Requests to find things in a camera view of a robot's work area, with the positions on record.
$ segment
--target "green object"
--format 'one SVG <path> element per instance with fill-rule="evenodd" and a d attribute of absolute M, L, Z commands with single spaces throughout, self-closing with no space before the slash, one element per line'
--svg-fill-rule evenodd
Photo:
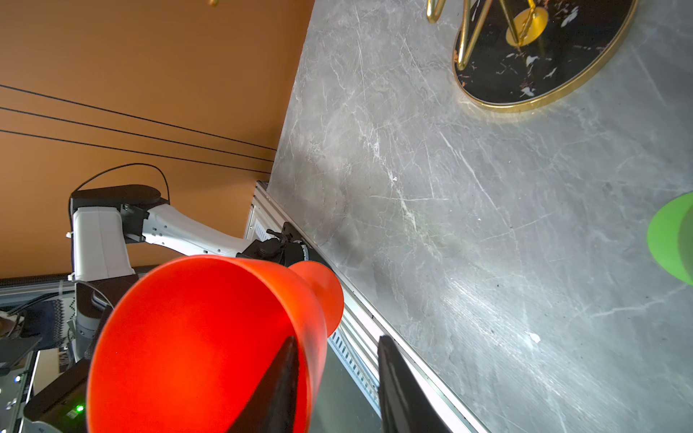
<path fill-rule="evenodd" d="M 652 257 L 667 272 L 693 285 L 693 193 L 662 207 L 647 229 Z"/>

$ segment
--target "brown wall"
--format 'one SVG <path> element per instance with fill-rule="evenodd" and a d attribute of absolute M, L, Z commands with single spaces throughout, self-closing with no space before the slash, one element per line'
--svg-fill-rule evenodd
<path fill-rule="evenodd" d="M 0 85 L 276 148 L 312 0 L 0 2 Z M 259 158 L 274 151 L 0 88 L 0 107 Z M 0 109 L 0 130 L 270 172 L 272 163 Z M 68 272 L 67 199 L 82 181 L 130 162 L 159 166 L 172 204 L 241 236 L 255 181 L 269 175 L 0 132 L 0 278 Z M 93 186 L 144 183 L 151 168 Z M 133 265 L 176 253 L 130 245 Z"/>

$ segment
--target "gray marble table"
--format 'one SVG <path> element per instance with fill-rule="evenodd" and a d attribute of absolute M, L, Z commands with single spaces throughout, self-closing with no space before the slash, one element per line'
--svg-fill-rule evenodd
<path fill-rule="evenodd" d="M 693 431 L 693 290 L 645 242 L 693 190 L 693 3 L 510 115 L 424 5 L 316 0 L 270 193 L 492 432 Z"/>

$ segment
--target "red cup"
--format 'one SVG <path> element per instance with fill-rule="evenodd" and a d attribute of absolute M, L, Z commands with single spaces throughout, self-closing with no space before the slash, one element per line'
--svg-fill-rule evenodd
<path fill-rule="evenodd" d="M 104 326 L 87 385 L 89 431 L 226 432 L 293 335 L 294 432 L 305 432 L 343 310 L 339 281 L 316 262 L 166 263 L 132 286 Z"/>

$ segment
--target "black line on wall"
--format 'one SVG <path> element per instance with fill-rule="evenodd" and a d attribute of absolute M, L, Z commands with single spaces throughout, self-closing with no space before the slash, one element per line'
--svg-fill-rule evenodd
<path fill-rule="evenodd" d="M 244 158 L 252 158 L 252 159 L 258 159 L 260 161 L 267 161 L 267 162 L 273 162 L 271 159 L 265 159 L 265 158 L 260 158 L 260 157 L 251 157 L 249 155 L 244 155 L 242 153 L 235 153 L 235 152 L 229 152 L 227 150 L 219 150 L 219 149 L 214 149 L 214 148 L 206 148 L 204 146 L 196 145 L 196 144 L 190 144 L 190 143 L 183 143 L 182 141 L 175 141 L 175 140 L 168 140 L 168 139 L 160 139 L 155 136 L 150 136 L 150 135 L 144 135 L 144 134 L 137 134 L 136 132 L 128 132 L 128 131 L 123 131 L 123 130 L 116 130 L 114 128 L 110 127 L 105 127 L 105 126 L 98 126 L 98 125 L 92 125 L 91 123 L 83 123 L 83 122 L 77 122 L 77 121 L 70 121 L 66 118 L 60 118 L 60 117 L 52 117 L 52 116 L 47 116 L 45 114 L 38 114 L 38 113 L 31 113 L 31 112 L 25 112 L 20 109 L 14 109 L 14 108 L 8 108 L 8 107 L 0 107 L 0 109 L 4 109 L 8 112 L 14 112 L 14 113 L 19 113 L 19 114 L 28 114 L 29 116 L 36 116 L 36 117 L 42 117 L 42 118 L 49 118 L 54 121 L 61 121 L 61 122 L 66 122 L 66 123 L 74 123 L 75 125 L 82 125 L 82 126 L 89 126 L 89 127 L 95 127 L 100 130 L 107 130 L 107 131 L 113 131 L 113 132 L 120 132 L 121 134 L 130 134 L 130 135 L 135 135 L 135 136 L 140 136 L 144 137 L 146 139 L 153 139 L 153 140 L 160 140 L 160 141 L 167 141 L 169 143 L 176 143 L 176 144 L 182 144 L 186 146 L 190 146 L 192 148 L 198 148 L 198 149 L 205 149 L 205 150 L 213 150 L 214 152 L 221 152 L 221 153 L 227 153 L 231 155 L 236 155 L 237 157 L 244 157 Z"/>
<path fill-rule="evenodd" d="M 157 124 L 159 124 L 159 125 L 165 125 L 165 126 L 175 127 L 175 128 L 178 128 L 179 130 L 186 130 L 186 131 L 190 131 L 190 132 L 197 132 L 198 134 L 204 134 L 204 135 L 209 135 L 209 136 L 215 136 L 215 137 L 217 137 L 218 139 L 224 139 L 224 140 L 229 140 L 229 141 L 237 141 L 237 142 L 239 142 L 239 143 L 243 143 L 243 144 L 247 144 L 247 145 L 251 145 L 251 146 L 256 146 L 257 148 L 268 149 L 268 150 L 272 150 L 272 151 L 275 151 L 275 152 L 277 151 L 276 149 L 272 149 L 272 148 L 269 148 L 269 147 L 267 147 L 267 146 L 263 146 L 263 145 L 259 145 L 259 144 L 253 144 L 253 143 L 248 143 L 247 141 L 243 141 L 243 140 L 230 139 L 229 137 L 225 137 L 225 136 L 222 136 L 222 135 L 210 134 L 209 132 L 193 130 L 193 129 L 189 128 L 189 127 L 183 127 L 183 126 L 178 126 L 178 125 L 172 125 L 172 124 L 170 124 L 170 123 L 159 122 L 159 121 L 153 121 L 153 120 L 150 119 L 150 118 L 145 118 L 145 117 L 140 117 L 140 116 L 134 116 L 134 115 L 132 115 L 132 114 L 127 114 L 127 113 L 123 113 L 123 112 L 117 112 L 117 111 L 112 110 L 112 109 L 96 107 L 96 106 L 94 106 L 94 105 L 82 104 L 82 103 L 78 103 L 78 102 L 76 102 L 76 101 L 74 101 L 74 100 L 69 100 L 69 99 L 64 99 L 64 98 L 58 98 L 58 97 L 56 97 L 56 96 L 50 96 L 50 95 L 40 94 L 40 93 L 38 93 L 38 92 L 36 92 L 36 91 L 20 89 L 19 87 L 12 87 L 12 86 L 7 86 L 7 85 L 3 85 L 3 84 L 0 84 L 0 87 L 3 87 L 4 89 L 16 90 L 16 91 L 24 92 L 25 94 L 41 96 L 41 97 L 43 97 L 43 98 L 49 98 L 49 99 L 59 100 L 59 101 L 64 102 L 64 103 L 79 105 L 79 106 L 81 106 L 81 107 L 87 107 L 87 108 L 98 109 L 98 110 L 100 110 L 100 111 L 102 111 L 102 112 L 113 113 L 113 114 L 120 114 L 121 116 L 127 116 L 127 117 L 131 117 L 131 118 L 136 118 L 136 119 L 139 119 L 139 120 L 141 120 L 141 121 L 147 121 L 147 122 L 151 122 L 151 123 L 157 123 Z"/>
<path fill-rule="evenodd" d="M 196 161 L 194 159 L 187 159 L 187 158 L 179 158 L 179 157 L 169 157 L 168 155 L 160 155 L 156 153 L 149 153 L 149 152 L 141 152 L 139 150 L 130 150 L 130 149 L 120 149 L 120 148 L 112 148 L 110 146 L 106 145 L 100 145 L 100 144 L 93 144 L 93 143 L 85 143 L 83 141 L 72 141 L 72 140 L 66 140 L 66 139 L 58 139 L 52 136 L 44 136 L 44 135 L 36 135 L 36 134 L 29 134 L 27 132 L 18 132 L 18 131 L 8 131 L 8 130 L 0 130 L 0 132 L 4 132 L 6 134 L 15 134 L 15 135 L 22 135 L 22 136 L 30 136 L 36 139 L 46 139 L 46 140 L 53 140 L 53 141 L 61 141 L 63 143 L 72 143 L 72 144 L 81 144 L 93 148 L 100 148 L 100 149 L 111 149 L 111 150 L 120 150 L 121 152 L 130 152 L 130 153 L 137 153 L 137 154 L 142 154 L 142 155 L 148 155 L 150 157 L 160 157 L 160 158 L 169 158 L 169 159 L 176 159 L 178 161 L 187 161 L 187 162 L 196 162 L 198 164 L 206 164 L 208 166 L 217 166 L 217 167 L 225 167 L 225 168 L 235 168 L 236 170 L 244 170 L 244 171 L 252 171 L 255 173 L 263 173 L 265 175 L 271 174 L 271 172 L 268 171 L 262 171 L 262 170 L 253 170 L 252 168 L 243 168 L 243 167 L 235 167 L 235 166 L 226 166 L 224 164 L 216 164 L 213 162 L 205 162 L 205 161 Z"/>

